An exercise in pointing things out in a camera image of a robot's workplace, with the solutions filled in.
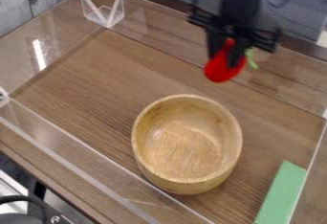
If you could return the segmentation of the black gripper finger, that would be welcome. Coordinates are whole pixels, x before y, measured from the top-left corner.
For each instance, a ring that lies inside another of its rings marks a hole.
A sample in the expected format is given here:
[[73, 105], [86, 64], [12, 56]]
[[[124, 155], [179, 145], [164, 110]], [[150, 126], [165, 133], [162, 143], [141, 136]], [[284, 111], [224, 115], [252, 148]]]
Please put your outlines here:
[[208, 49], [208, 57], [213, 58], [216, 52], [223, 47], [225, 36], [220, 33], [219, 30], [213, 29], [212, 27], [205, 28], [205, 37], [207, 37], [207, 49]]
[[227, 44], [229, 48], [227, 51], [227, 67], [236, 68], [241, 65], [245, 52], [252, 46], [251, 40], [244, 36], [239, 36], [235, 39], [229, 38]]

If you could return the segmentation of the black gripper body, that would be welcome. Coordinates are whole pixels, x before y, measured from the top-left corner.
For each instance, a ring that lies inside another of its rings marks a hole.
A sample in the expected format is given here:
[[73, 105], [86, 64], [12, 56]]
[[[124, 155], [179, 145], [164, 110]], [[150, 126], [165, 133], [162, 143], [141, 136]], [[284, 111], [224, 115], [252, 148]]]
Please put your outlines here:
[[188, 15], [188, 22], [204, 29], [212, 27], [225, 36], [225, 39], [235, 39], [244, 36], [251, 40], [252, 47], [273, 53], [280, 44], [283, 27], [277, 20], [260, 12], [253, 19], [253, 25], [240, 27], [236, 23], [225, 20], [217, 13], [201, 8], [192, 8]]

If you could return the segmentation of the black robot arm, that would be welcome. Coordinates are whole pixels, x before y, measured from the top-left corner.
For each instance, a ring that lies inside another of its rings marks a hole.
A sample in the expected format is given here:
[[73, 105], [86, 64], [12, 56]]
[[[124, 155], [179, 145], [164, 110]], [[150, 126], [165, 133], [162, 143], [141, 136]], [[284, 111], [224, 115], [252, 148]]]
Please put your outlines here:
[[235, 68], [251, 47], [273, 53], [283, 27], [261, 8], [267, 2], [275, 9], [289, 0], [197, 0], [192, 3], [188, 22], [205, 32], [208, 57], [213, 57], [228, 39], [233, 41], [225, 55], [225, 66]]

